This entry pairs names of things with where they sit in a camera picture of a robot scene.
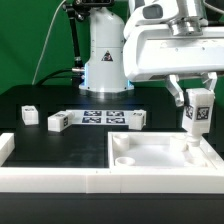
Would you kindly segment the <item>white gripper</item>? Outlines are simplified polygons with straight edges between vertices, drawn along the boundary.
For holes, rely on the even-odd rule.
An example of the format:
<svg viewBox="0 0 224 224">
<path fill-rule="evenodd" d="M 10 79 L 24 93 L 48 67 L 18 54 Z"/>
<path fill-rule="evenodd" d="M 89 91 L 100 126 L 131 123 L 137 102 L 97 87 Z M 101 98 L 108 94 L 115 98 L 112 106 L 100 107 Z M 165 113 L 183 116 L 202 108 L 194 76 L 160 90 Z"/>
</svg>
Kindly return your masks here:
<svg viewBox="0 0 224 224">
<path fill-rule="evenodd" d="M 173 36 L 167 24 L 136 25 L 128 21 L 124 37 L 126 77 L 132 82 L 145 82 L 169 75 L 166 88 L 177 107 L 184 105 L 177 75 L 203 73 L 202 83 L 213 91 L 216 72 L 224 71 L 224 27 L 204 27 L 202 36 Z"/>
</svg>

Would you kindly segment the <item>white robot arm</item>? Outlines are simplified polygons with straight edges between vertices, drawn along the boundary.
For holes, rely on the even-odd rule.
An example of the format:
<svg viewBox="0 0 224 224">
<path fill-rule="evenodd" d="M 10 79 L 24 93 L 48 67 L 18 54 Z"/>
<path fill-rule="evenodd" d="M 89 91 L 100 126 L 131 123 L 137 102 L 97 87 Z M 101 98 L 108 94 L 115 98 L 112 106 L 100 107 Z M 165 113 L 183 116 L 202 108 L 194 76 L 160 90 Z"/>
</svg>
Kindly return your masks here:
<svg viewBox="0 0 224 224">
<path fill-rule="evenodd" d="M 91 56 L 84 88 L 119 93 L 131 82 L 164 80 L 184 104 L 178 81 L 224 75 L 224 27 L 208 24 L 202 0 L 129 0 L 127 22 L 112 14 L 114 0 L 80 0 L 90 9 Z"/>
</svg>

